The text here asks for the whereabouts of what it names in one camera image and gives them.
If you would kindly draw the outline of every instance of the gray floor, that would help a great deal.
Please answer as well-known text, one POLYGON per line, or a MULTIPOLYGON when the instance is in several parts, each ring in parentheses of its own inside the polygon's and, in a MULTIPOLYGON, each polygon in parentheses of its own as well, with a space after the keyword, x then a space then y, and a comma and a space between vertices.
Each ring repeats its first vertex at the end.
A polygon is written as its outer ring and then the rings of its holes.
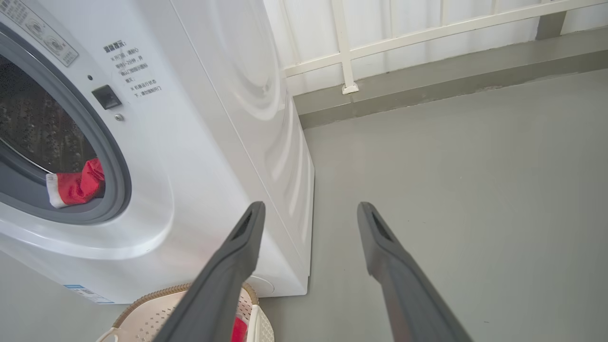
POLYGON ((262 307, 277 341, 390 341, 360 201, 378 208, 475 341, 608 335, 608 71, 306 130, 309 293, 262 307))

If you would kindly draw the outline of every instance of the white railing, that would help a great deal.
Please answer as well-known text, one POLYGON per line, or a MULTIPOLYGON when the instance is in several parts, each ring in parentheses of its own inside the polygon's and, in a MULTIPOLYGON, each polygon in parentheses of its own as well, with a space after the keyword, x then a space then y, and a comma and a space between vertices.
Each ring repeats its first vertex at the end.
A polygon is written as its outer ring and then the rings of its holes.
MULTIPOLYGON (((453 2, 450 0, 441 0, 439 27, 433 27, 430 29, 412 32, 406 35, 396 37, 395 16, 393 13, 393 9, 395 7, 395 0, 389 1, 389 9, 391 12, 389 16, 391 19, 391 38, 352 49, 348 43, 346 22, 344 18, 343 0, 331 0, 334 23, 336 25, 339 52, 329 56, 296 63, 294 66, 290 66, 285 69, 286 75, 288 77, 293 75, 299 75, 303 74, 304 72, 341 63, 342 72, 344 74, 344 87, 342 88, 342 93, 348 94, 359 90, 353 78, 353 68, 351 65, 351 61, 354 59, 378 54, 380 52, 389 51, 392 49, 397 49, 403 46, 422 43, 423 41, 429 41, 441 37, 455 35, 458 33, 478 30, 484 27, 506 24, 512 21, 520 21, 534 18, 537 16, 579 9, 581 7, 588 7, 608 2, 608 0, 541 0, 541 3, 538 5, 532 5, 498 13, 497 8, 499 0, 492 0, 491 14, 467 19, 457 23, 446 24, 447 9, 453 2)), ((284 0, 279 0, 279 3, 283 18, 285 19, 286 30, 288 31, 287 33, 291 43, 294 58, 296 58, 296 60, 299 60, 300 56, 295 45, 294 35, 291 29, 291 25, 289 23, 289 18, 286 13, 284 0)))

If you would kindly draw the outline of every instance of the red item in basket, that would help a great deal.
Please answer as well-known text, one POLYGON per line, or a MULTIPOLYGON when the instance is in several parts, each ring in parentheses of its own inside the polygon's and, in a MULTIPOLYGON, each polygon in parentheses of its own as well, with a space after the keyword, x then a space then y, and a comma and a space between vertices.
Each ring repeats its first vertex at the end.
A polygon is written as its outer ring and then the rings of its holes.
POLYGON ((247 323, 243 322, 239 317, 234 319, 234 327, 232 328, 232 342, 243 342, 247 336, 247 323))

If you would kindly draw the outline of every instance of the red cloth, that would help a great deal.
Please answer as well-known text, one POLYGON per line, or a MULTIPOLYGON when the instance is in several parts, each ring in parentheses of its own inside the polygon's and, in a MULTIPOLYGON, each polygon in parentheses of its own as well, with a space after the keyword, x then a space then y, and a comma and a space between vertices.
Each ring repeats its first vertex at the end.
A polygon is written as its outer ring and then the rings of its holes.
POLYGON ((239 317, 235 317, 231 342, 243 342, 245 336, 247 336, 247 323, 243 322, 239 317))
POLYGON ((55 208, 87 203, 102 193, 104 186, 102 164, 97 158, 87 161, 81 173, 46 175, 46 189, 55 208))

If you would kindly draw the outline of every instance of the washing machine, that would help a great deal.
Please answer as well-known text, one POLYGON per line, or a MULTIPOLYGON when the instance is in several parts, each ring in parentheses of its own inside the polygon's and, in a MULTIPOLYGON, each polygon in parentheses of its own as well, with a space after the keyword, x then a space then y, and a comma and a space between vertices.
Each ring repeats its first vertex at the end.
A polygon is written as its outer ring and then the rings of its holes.
POLYGON ((0 0, 0 56, 3 252, 131 303, 192 281, 264 201, 248 282, 307 292, 314 166, 262 0, 0 0), (51 206, 46 174, 89 158, 103 196, 51 206))

